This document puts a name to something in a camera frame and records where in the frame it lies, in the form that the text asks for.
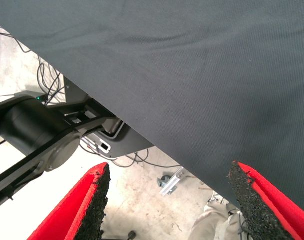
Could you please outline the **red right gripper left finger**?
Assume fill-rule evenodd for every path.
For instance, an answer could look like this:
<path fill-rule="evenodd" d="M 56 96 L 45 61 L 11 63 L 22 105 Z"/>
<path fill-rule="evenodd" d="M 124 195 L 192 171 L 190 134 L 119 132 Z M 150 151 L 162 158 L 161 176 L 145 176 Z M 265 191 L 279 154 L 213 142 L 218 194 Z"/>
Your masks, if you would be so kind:
<path fill-rule="evenodd" d="M 92 167 L 29 237 L 30 240 L 97 240 L 105 217 L 110 167 Z"/>

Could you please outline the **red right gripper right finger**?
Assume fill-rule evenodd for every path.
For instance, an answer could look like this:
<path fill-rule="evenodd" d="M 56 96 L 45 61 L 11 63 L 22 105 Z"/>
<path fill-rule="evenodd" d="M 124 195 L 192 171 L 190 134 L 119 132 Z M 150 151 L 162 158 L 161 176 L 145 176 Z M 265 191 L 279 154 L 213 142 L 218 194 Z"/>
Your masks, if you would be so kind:
<path fill-rule="evenodd" d="M 258 171 L 233 161 L 228 178 L 254 240 L 304 240 L 304 210 Z"/>

